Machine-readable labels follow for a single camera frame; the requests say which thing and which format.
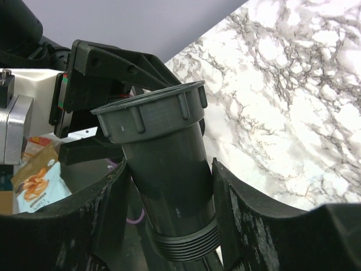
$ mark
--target food packaging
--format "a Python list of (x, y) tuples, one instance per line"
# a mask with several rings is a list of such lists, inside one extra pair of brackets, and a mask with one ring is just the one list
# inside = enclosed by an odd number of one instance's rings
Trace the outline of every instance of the food packaging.
[(19, 211), (33, 213), (71, 195), (60, 174), (58, 154), (48, 143), (11, 179)]
[(52, 140), (46, 137), (30, 137), (27, 141), (27, 146), (21, 158), (20, 167), (23, 167), (27, 162), (43, 150)]

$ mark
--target purple cable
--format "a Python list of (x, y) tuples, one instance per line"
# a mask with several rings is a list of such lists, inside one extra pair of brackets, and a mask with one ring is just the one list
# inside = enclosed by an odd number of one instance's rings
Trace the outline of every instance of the purple cable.
[[(107, 159), (107, 162), (109, 163), (109, 165), (111, 166), (110, 170), (109, 171), (112, 171), (113, 168), (115, 168), (116, 166), (118, 166), (117, 163), (114, 163), (111, 159)], [(132, 224), (132, 225), (136, 225), (140, 222), (142, 222), (142, 220), (144, 219), (144, 216), (146, 215), (144, 209), (142, 208), (142, 213), (140, 214), (139, 218), (136, 219), (136, 220), (132, 220), (132, 219), (129, 219), (129, 218), (126, 218), (126, 222), (128, 222), (129, 224)]]

